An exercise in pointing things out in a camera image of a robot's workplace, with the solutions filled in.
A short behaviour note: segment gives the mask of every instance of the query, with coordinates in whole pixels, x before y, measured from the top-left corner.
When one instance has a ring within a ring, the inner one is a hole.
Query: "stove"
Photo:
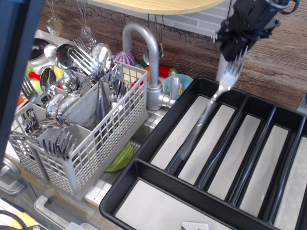
[[[36,74],[40,74],[44,66],[52,65],[44,54],[44,48],[46,45],[56,44],[59,46],[64,43],[74,45],[74,43],[70,40],[53,36],[41,30],[37,30],[34,37],[34,43],[32,45],[32,52],[29,61],[33,66],[33,72]]]
[[[46,39],[42,38],[34,39],[29,61],[33,66],[33,71],[37,74],[40,74],[40,70],[43,66],[52,65],[52,63],[47,59],[47,57],[44,54],[44,48],[49,44],[52,44],[52,42]]]

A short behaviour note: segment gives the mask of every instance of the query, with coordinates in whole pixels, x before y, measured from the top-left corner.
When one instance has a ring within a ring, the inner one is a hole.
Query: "backsplash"
[[[69,40],[80,37],[83,23],[76,1],[54,0],[53,6],[56,17],[63,23],[61,36]],[[92,29],[98,42],[108,44],[113,54],[122,50],[122,30],[127,22],[137,20],[145,25],[148,24],[146,14],[134,12],[133,16],[131,12],[126,14],[91,4],[86,4],[86,7],[87,25]],[[203,75],[215,79],[220,51],[218,44],[213,44],[210,37],[205,36],[201,30],[201,27],[206,28],[204,31],[212,30],[208,25],[203,25],[202,16],[208,18],[211,14],[215,14],[214,9],[208,10],[211,13],[202,11],[164,16],[165,26],[162,35],[165,57],[160,59],[161,65],[175,67],[179,73],[192,78]],[[50,17],[51,11],[45,1],[39,29],[47,32],[46,24]],[[170,18],[177,28],[168,24]],[[302,1],[295,13],[278,14],[276,18],[280,19],[282,25],[274,29],[271,38],[258,41],[248,52],[235,88],[296,109],[307,90],[307,30],[304,30],[307,28],[307,2]],[[154,31],[153,15],[150,16],[150,20],[149,27]],[[179,24],[190,26],[195,30],[186,31],[189,29],[185,27],[184,30]],[[143,38],[134,33],[132,53],[138,61],[142,59],[145,49]]]

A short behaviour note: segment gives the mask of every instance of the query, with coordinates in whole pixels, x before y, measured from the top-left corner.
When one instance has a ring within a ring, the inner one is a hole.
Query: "faucet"
[[[137,31],[144,38],[149,50],[149,73],[150,79],[147,85],[147,109],[158,110],[171,107],[177,98],[180,88],[180,81],[174,76],[170,83],[170,95],[163,92],[162,83],[159,81],[159,48],[157,40],[152,31],[137,21],[126,24],[123,30],[123,51],[132,50],[132,32]]]

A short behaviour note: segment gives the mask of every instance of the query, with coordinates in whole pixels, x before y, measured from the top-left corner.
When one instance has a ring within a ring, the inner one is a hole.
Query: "plastic grid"
[[[126,86],[129,91],[92,132],[80,138],[79,145],[67,161],[50,156],[41,147],[31,144],[36,148],[51,182],[69,194],[77,195],[77,199],[82,197],[81,194],[85,195],[84,191],[94,184],[99,175],[118,155],[126,144],[123,142],[124,136],[147,112],[146,94],[144,93],[147,88],[147,72],[120,63],[118,73],[127,81]],[[94,99],[94,94],[97,93],[96,88],[97,84],[87,92],[87,97],[92,103],[97,101]],[[87,97],[83,96],[72,106],[71,110],[80,108],[82,103],[89,104]],[[89,116],[93,116],[95,110],[89,110],[88,113]]]
[[[30,108],[33,108],[35,115],[38,119],[45,117],[44,109],[34,104],[28,103],[15,114],[14,121],[11,127],[12,131],[17,131],[22,134],[25,134],[21,114],[26,112]],[[20,163],[24,166],[25,170],[34,174],[35,176],[39,176],[42,179],[49,181],[48,175],[45,171],[45,168],[37,151],[31,146],[29,146],[27,141],[19,141],[9,138],[9,142],[11,143],[13,149],[19,157]]]

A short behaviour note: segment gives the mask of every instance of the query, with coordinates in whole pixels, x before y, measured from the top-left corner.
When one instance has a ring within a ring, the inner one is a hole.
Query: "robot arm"
[[[215,41],[221,42],[220,50],[226,61],[232,61],[246,46],[250,49],[260,38],[269,38],[272,30],[280,25],[274,19],[278,12],[294,12],[300,0],[295,1],[291,12],[285,12],[291,0],[237,0],[234,14],[221,23]]]

